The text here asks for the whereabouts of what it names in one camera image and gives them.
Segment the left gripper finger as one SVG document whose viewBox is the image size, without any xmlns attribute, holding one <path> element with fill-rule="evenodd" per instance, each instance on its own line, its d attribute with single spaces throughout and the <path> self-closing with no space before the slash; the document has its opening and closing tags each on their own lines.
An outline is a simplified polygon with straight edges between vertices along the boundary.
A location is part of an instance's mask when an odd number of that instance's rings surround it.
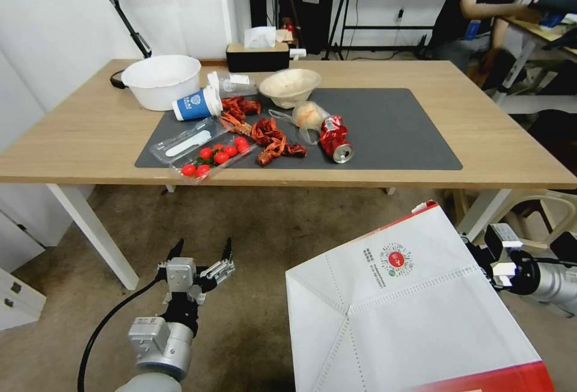
<svg viewBox="0 0 577 392">
<path fill-rule="evenodd" d="M 180 239 L 168 252 L 166 259 L 163 262 L 157 264 L 157 272 L 154 277 L 154 281 L 166 281 L 167 280 L 167 272 L 166 267 L 168 263 L 173 260 L 174 258 L 180 257 L 183 247 L 185 244 L 184 239 Z"/>
<path fill-rule="evenodd" d="M 234 271 L 232 238 L 229 237 L 225 243 L 221 259 L 200 272 L 198 285 L 202 291 L 212 291 L 229 279 Z"/>
</svg>

